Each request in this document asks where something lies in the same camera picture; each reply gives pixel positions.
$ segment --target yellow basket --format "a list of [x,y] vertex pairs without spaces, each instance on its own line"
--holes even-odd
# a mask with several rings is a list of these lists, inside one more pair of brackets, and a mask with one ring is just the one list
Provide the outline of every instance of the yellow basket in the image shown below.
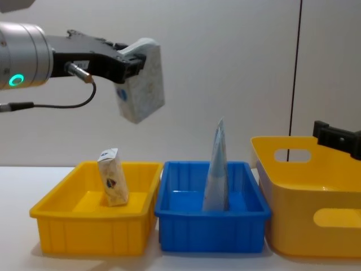
[[[292,256],[361,257],[361,161],[314,137],[256,137],[259,184],[272,209],[266,238]],[[279,162],[279,149],[308,150],[307,162]]]
[[130,191],[123,207],[109,207],[98,165],[78,165],[31,210],[41,249],[68,255],[141,255],[155,225],[163,163],[123,163]]

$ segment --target black clamp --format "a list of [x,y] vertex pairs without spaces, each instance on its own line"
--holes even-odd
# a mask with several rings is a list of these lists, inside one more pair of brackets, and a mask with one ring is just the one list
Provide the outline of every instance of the black clamp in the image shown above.
[[361,160],[361,131],[350,132],[317,120],[312,135],[318,139],[318,145],[347,152],[352,158]]
[[69,62],[82,64],[86,68],[80,68],[87,73],[116,84],[124,84],[126,79],[138,75],[144,69],[146,54],[122,55],[118,52],[127,48],[127,44],[88,36],[76,30],[68,30],[67,33],[68,37],[47,36],[47,41],[53,48],[51,77],[70,76],[64,69]]

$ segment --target white wall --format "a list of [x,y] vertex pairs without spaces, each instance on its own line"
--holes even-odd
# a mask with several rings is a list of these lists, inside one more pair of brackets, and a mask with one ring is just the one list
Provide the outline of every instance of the white wall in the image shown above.
[[[227,155],[250,160],[250,138],[288,134],[299,0],[36,0],[2,21],[48,34],[76,29],[115,42],[162,46],[166,105],[139,125],[119,117],[111,82],[77,110],[0,115],[2,165],[75,165],[118,146],[125,160],[209,159],[224,116]],[[0,93],[0,102],[83,101],[89,86],[57,78]]]
[[361,130],[361,1],[303,0],[292,135]]

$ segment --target white table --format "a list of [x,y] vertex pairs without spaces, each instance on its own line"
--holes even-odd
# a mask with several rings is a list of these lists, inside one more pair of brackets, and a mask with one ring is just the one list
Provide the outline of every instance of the white table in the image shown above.
[[0,167],[1,270],[361,270],[361,261],[285,259],[267,247],[260,255],[163,253],[158,244],[158,228],[151,235],[143,257],[66,259],[43,256],[36,220],[29,217],[29,210],[71,170]]

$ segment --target green indicator light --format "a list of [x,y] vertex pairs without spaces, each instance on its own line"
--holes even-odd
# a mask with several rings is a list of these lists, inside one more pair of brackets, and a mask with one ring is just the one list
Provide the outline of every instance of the green indicator light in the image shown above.
[[24,82],[24,76],[18,73],[10,78],[9,85],[10,86],[18,86],[22,82]]

